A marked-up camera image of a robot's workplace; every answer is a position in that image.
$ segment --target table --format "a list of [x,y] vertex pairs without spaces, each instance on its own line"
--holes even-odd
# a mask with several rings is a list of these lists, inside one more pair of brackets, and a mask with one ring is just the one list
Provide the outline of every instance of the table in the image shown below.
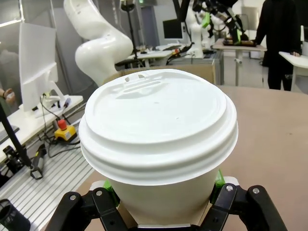
[[[141,54],[140,52],[137,53],[137,57],[140,60],[144,60],[145,66],[150,67],[149,59],[164,59],[168,56],[171,56],[173,51],[149,51],[147,54]],[[127,58],[127,60],[134,59],[135,55],[132,54]]]
[[308,76],[308,57],[296,57],[287,52],[279,52],[279,54],[291,63],[293,67],[292,87],[291,91],[295,90],[296,75]]
[[224,39],[218,39],[213,46],[213,49],[217,50],[235,50],[235,62],[236,62],[236,69],[235,69],[235,86],[239,85],[239,79],[242,78],[243,72],[243,52],[244,51],[266,51],[267,49],[261,45],[257,45],[256,47],[244,47],[244,46],[224,46],[223,45]]
[[[83,101],[82,96],[70,96],[70,98],[72,101],[66,109],[66,112],[76,107],[79,103]],[[55,112],[55,114],[57,116],[60,116],[62,114],[62,111]],[[46,125],[49,126],[55,119],[56,117],[52,114],[45,115]],[[35,136],[38,132],[43,130],[45,127],[43,117],[26,117],[24,111],[20,109],[8,116],[8,120],[11,125],[19,127],[19,131],[15,134],[22,145],[25,144],[28,140],[30,140],[33,136]],[[7,146],[12,146],[14,148],[11,139],[7,139],[4,143],[0,145],[0,162],[3,162],[6,159],[6,155],[3,152],[3,149]]]

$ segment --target black clothing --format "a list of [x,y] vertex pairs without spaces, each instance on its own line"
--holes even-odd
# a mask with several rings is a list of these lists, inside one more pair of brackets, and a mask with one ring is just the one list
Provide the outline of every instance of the black clothing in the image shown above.
[[262,7],[256,43],[266,36],[268,51],[263,65],[269,67],[269,88],[291,90],[285,75],[293,73],[293,66],[279,55],[280,51],[301,53],[300,24],[293,0],[265,0]]
[[268,84],[270,89],[280,90],[281,81],[283,89],[291,91],[292,79],[287,79],[284,68],[269,67]]

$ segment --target black clamp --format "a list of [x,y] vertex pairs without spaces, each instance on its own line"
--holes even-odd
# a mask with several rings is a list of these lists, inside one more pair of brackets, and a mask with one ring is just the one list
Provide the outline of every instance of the black clamp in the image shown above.
[[56,208],[46,231],[84,231],[92,219],[99,218],[105,231],[222,231],[229,214],[238,215],[248,231],[287,231],[275,205],[259,185],[247,191],[225,184],[201,226],[144,226],[128,229],[110,192],[97,188],[81,196],[66,193]]

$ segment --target floor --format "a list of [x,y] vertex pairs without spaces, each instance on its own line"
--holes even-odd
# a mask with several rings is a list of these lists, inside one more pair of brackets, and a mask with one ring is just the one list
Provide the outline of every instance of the floor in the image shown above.
[[[243,78],[239,79],[239,86],[268,89],[268,69],[259,64],[260,60],[243,58]],[[235,86],[234,57],[224,56],[225,85]],[[296,92],[308,93],[308,78],[296,78]]]

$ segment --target cardboard box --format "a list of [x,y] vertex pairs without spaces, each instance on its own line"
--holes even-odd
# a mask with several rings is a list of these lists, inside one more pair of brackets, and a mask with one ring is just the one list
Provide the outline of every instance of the cardboard box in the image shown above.
[[107,79],[105,83],[108,83],[116,78],[136,73],[139,71],[146,71],[146,70],[157,70],[157,69],[177,69],[181,71],[186,71],[196,76],[199,76],[210,83],[216,84],[215,78],[215,66],[209,64],[193,64],[193,65],[171,65],[171,66],[154,66],[154,67],[144,67],[144,68],[134,68],[134,69],[125,69],[119,71],[116,75],[113,75],[109,79]]

